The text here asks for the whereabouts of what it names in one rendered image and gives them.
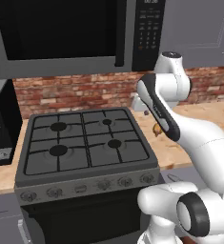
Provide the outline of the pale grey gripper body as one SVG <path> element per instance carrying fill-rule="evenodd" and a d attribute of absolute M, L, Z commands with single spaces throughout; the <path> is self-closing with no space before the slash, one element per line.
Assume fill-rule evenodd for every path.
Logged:
<path fill-rule="evenodd" d="M 144 112 L 149 109 L 149 106 L 151 104 L 149 103 L 144 103 L 138 94 L 136 94 L 132 100 L 132 109 L 136 112 Z"/>

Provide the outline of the grey stove knob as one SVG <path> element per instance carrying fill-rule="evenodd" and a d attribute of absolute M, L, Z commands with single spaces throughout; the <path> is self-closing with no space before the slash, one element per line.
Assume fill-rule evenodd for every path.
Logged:
<path fill-rule="evenodd" d="M 145 173 L 140 177 L 142 183 L 151 184 L 154 181 L 154 177 L 151 173 Z"/>
<path fill-rule="evenodd" d="M 21 193 L 20 197 L 23 201 L 32 202 L 36 198 L 37 194 L 34 192 L 24 192 Z"/>
<path fill-rule="evenodd" d="M 121 187 L 130 187 L 132 184 L 132 180 L 129 177 L 121 177 L 118 180 L 118 185 Z"/>
<path fill-rule="evenodd" d="M 101 180 L 97 183 L 97 187 L 100 189 L 100 190 L 103 190 L 103 191 L 106 191 L 111 185 L 111 181 L 110 180 Z"/>
<path fill-rule="evenodd" d="M 47 190 L 47 195 L 49 197 L 57 198 L 57 197 L 62 195 L 62 190 L 59 189 L 59 188 L 50 188 L 50 189 Z"/>

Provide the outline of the grey drawer front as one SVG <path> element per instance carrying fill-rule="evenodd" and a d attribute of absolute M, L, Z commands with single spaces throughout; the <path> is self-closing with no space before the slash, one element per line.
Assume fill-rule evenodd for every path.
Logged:
<path fill-rule="evenodd" d="M 194 183 L 199 190 L 206 188 L 206 184 L 201 179 L 200 175 L 194 167 L 176 168 L 162 171 L 161 175 L 164 181 L 166 183 L 172 183 L 172 181 L 167 177 L 168 173 L 177 175 L 180 179 L 182 179 L 182 181 Z"/>
<path fill-rule="evenodd" d="M 14 193 L 0 194 L 0 219 L 21 216 L 21 210 Z"/>

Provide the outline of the grey wall cupboard door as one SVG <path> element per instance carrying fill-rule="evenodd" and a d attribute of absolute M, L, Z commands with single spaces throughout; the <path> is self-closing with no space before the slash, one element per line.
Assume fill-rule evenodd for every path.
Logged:
<path fill-rule="evenodd" d="M 224 0 L 166 0 L 160 51 L 175 51 L 186 69 L 224 67 Z"/>

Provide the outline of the yellow brown small object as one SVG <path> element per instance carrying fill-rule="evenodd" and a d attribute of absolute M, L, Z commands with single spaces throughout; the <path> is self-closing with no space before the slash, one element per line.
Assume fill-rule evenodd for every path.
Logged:
<path fill-rule="evenodd" d="M 162 133 L 162 129 L 160 128 L 160 126 L 157 123 L 155 123 L 153 125 L 153 133 L 155 136 L 158 136 Z"/>

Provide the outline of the grey base cupboard door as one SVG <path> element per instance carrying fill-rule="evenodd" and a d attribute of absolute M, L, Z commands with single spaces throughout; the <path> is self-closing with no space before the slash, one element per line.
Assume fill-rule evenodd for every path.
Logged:
<path fill-rule="evenodd" d="M 18 229 L 18 218 L 0 219 L 0 244 L 24 244 Z"/>

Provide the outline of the grey microwave oven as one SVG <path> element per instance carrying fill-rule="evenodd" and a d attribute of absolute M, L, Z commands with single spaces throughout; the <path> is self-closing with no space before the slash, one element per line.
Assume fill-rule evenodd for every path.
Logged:
<path fill-rule="evenodd" d="M 151 71 L 166 0 L 127 0 L 116 67 L 116 0 L 0 0 L 0 79 Z"/>

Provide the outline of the grey gas hob stove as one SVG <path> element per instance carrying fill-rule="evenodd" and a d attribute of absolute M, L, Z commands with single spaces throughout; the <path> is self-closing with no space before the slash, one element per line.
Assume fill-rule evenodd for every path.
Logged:
<path fill-rule="evenodd" d="M 153 175 L 151 184 L 140 181 L 145 173 Z M 142 188 L 158 176 L 157 158 L 128 108 L 47 113 L 30 117 L 14 190 L 24 206 Z M 121 177 L 131 186 L 119 186 Z M 97 187 L 104 179 L 111 181 L 106 191 Z M 49 197 L 50 188 L 62 195 Z M 37 196 L 23 201 L 24 192 Z"/>

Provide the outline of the black oven door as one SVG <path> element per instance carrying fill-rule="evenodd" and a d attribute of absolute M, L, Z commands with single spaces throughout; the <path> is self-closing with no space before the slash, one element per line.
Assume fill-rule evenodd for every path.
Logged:
<path fill-rule="evenodd" d="M 135 244 L 150 218 L 137 188 L 22 208 L 34 244 Z"/>

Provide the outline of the black countertop appliance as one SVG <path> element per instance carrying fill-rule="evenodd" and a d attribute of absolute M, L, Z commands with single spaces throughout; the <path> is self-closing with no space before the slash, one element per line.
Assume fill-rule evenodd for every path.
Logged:
<path fill-rule="evenodd" d="M 12 80 L 0 80 L 0 166 L 12 163 L 22 123 Z"/>

